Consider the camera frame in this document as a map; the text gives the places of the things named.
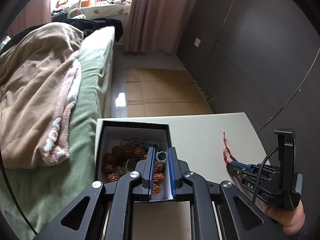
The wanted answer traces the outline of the right hand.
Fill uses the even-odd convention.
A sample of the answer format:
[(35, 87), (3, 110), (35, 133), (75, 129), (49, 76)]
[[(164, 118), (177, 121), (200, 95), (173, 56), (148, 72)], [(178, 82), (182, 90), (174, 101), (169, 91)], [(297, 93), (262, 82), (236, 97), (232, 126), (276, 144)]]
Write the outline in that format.
[(267, 214), (283, 226), (283, 232), (287, 236), (293, 236), (298, 233), (305, 222), (304, 207), (301, 200), (293, 211), (282, 210), (272, 206), (268, 209)]

